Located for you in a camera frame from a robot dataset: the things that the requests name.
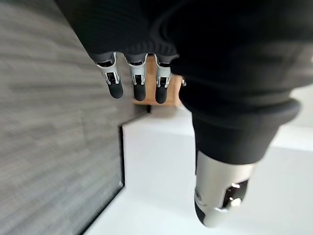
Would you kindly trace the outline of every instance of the white floor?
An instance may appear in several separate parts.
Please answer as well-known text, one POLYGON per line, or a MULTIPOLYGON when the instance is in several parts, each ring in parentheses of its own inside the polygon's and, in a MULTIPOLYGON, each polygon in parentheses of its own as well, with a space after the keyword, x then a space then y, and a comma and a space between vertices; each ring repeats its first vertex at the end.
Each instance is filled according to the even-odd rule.
POLYGON ((191 116, 185 110, 154 110, 124 126, 126 187, 86 234, 311 234, 312 136, 310 129, 282 128, 250 181, 243 206, 220 227, 207 229, 194 212, 191 116))

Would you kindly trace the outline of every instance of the robotic hand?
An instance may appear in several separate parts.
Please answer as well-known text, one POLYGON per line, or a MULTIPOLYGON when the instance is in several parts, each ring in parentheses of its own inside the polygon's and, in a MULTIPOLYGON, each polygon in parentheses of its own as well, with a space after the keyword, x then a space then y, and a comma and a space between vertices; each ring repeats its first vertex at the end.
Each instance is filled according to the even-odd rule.
POLYGON ((113 97, 123 94, 116 51, 137 100, 145 97, 147 53, 156 55, 159 103, 171 72, 184 77, 179 96, 192 112, 197 148, 195 209, 202 224, 216 226, 242 203, 280 125, 299 112, 292 89, 312 83, 313 2, 56 2, 113 97))

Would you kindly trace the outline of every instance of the black fabric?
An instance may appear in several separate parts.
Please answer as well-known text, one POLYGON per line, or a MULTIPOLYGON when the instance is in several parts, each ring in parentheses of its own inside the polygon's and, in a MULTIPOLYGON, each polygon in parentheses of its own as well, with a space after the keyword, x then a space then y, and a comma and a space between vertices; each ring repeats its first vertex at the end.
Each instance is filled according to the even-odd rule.
POLYGON ((173 73, 193 114, 196 147, 230 164, 260 160, 312 83, 313 1, 193 1, 172 16, 173 73))
POLYGON ((222 162, 260 160, 299 111, 292 89, 312 83, 311 0, 56 1, 95 62, 178 53, 196 147, 222 162))

